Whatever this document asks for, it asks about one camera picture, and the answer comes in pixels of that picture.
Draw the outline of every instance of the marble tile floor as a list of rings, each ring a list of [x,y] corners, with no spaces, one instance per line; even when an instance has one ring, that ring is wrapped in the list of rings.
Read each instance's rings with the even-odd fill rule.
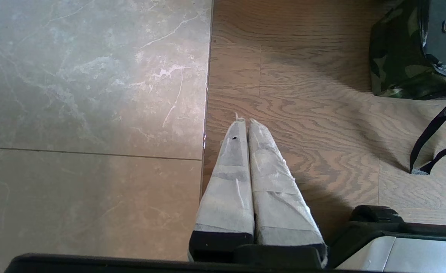
[[[186,259],[211,0],[0,0],[0,272],[38,252]]]

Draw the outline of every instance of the camouflage bag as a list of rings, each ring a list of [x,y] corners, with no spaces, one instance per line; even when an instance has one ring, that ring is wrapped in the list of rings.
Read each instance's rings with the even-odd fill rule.
[[[374,95],[429,100],[446,97],[446,0],[404,0],[371,31],[369,46]],[[424,144],[446,121],[446,107],[418,138],[410,155],[410,173],[430,174],[446,155],[414,169]]]

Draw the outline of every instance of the bag strap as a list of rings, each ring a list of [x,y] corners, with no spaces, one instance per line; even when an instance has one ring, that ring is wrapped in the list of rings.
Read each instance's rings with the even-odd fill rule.
[[[439,152],[437,156],[430,162],[428,162],[425,166],[420,169],[414,169],[413,165],[415,164],[416,159],[418,158],[418,154],[422,150],[423,146],[427,141],[434,135],[434,133],[443,125],[446,121],[446,107],[430,122],[429,126],[422,133],[420,138],[415,143],[413,147],[412,153],[410,154],[410,173],[418,174],[418,175],[428,175],[430,174],[432,168],[435,163],[437,163],[442,157],[446,156],[446,149]]]

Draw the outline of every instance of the wood grain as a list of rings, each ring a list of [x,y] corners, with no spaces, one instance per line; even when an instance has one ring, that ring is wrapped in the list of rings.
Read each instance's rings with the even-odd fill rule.
[[[407,173],[416,139],[446,101],[370,93],[370,29],[396,2],[216,0],[204,183],[238,113],[268,126],[323,233],[358,204],[446,224],[446,160],[432,176]],[[446,124],[419,160],[443,147]]]

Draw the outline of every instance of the wooden floor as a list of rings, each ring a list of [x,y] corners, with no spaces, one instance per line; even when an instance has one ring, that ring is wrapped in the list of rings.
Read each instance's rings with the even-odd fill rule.
[[[268,126],[324,236],[359,204],[446,224],[446,158],[431,176],[408,174],[446,102],[370,93],[370,29],[394,3],[215,0],[203,188],[238,113]],[[441,147],[446,126],[420,158]]]

